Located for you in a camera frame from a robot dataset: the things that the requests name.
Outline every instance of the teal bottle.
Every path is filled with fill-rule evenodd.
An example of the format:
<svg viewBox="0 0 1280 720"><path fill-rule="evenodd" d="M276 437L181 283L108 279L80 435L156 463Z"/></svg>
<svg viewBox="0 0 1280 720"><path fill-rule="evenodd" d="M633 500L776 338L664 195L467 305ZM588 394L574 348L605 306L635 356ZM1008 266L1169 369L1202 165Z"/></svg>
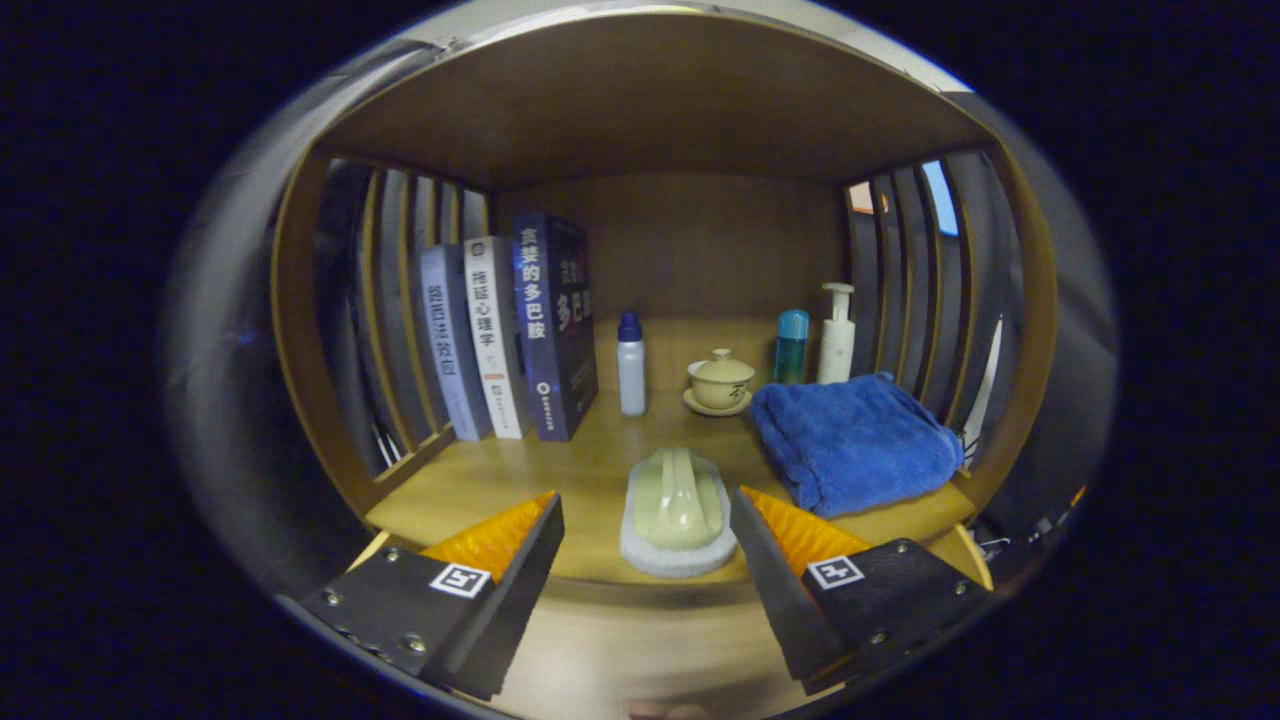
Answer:
<svg viewBox="0 0 1280 720"><path fill-rule="evenodd" d="M778 315L778 350L773 357L773 382L804 383L804 348L809 340L809 314L787 310Z"/></svg>

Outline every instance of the white pump bottle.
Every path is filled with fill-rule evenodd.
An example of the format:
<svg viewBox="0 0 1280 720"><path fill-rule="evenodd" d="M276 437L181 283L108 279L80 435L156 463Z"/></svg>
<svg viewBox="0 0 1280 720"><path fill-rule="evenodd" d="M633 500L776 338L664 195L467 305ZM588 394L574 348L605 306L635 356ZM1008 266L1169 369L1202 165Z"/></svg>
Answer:
<svg viewBox="0 0 1280 720"><path fill-rule="evenodd" d="M822 348L818 355L818 383L842 383L849 379L854 363L854 334L858 325L849 319L854 286L822 283L831 292L831 319L822 322Z"/></svg>

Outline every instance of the book spine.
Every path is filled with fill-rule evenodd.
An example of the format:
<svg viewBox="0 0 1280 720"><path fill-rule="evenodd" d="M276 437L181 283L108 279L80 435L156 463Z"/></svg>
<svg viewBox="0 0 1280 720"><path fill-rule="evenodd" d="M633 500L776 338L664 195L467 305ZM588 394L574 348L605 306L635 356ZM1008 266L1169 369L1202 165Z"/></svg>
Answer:
<svg viewBox="0 0 1280 720"><path fill-rule="evenodd" d="M461 441L479 441L493 425L484 405L458 245L438 245L422 254L422 302L444 406Z"/></svg>
<svg viewBox="0 0 1280 720"><path fill-rule="evenodd" d="M556 356L566 432L572 437L598 392L586 237L579 227L552 218L548 245L550 293L556 307Z"/></svg>
<svg viewBox="0 0 1280 720"><path fill-rule="evenodd" d="M512 270L516 275L520 325L525 336L525 369L529 398L544 441L567 442L561 368L556 357L556 315L552 306L552 273L548 266L549 223L545 217L516 218L512 240Z"/></svg>
<svg viewBox="0 0 1280 720"><path fill-rule="evenodd" d="M525 373L513 347L518 334L513 332L509 249L495 237L481 237L463 243L463 256L471 340L493 430L500 438L518 439L529 430L530 416L525 410Z"/></svg>

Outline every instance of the screw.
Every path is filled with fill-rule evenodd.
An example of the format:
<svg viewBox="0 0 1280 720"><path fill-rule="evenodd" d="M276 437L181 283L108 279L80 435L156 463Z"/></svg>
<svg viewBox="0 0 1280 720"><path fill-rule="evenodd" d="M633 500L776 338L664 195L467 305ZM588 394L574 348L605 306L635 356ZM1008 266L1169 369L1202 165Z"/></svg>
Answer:
<svg viewBox="0 0 1280 720"><path fill-rule="evenodd" d="M424 652L426 652L426 643L422 642L422 638L412 633L401 638L401 643L413 655L422 655Z"/></svg>

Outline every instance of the blue towel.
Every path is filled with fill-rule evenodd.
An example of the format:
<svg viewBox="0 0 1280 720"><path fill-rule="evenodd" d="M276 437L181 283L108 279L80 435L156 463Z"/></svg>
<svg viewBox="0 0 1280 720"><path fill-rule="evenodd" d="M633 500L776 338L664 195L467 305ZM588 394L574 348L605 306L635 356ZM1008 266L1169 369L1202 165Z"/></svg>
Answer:
<svg viewBox="0 0 1280 720"><path fill-rule="evenodd" d="M964 464L964 446L892 382L760 388L751 416L795 503L820 518L934 491Z"/></svg>

